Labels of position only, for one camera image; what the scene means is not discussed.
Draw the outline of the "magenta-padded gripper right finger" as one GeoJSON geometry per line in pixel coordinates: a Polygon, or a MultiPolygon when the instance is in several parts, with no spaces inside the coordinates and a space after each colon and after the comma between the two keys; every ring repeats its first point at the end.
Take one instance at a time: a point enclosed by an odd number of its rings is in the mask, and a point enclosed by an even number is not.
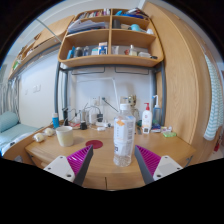
{"type": "Polygon", "coordinates": [[[168,155],[160,157],[138,145],[135,146],[134,154],[146,184],[157,181],[182,169],[182,167],[168,155]]]}

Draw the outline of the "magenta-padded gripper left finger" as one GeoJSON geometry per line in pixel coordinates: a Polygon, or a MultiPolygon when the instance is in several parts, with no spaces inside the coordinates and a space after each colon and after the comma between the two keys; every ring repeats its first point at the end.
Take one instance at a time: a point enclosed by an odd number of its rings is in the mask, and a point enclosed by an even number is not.
{"type": "Polygon", "coordinates": [[[93,156],[93,146],[89,145],[69,156],[58,156],[44,170],[81,186],[93,156]]]}

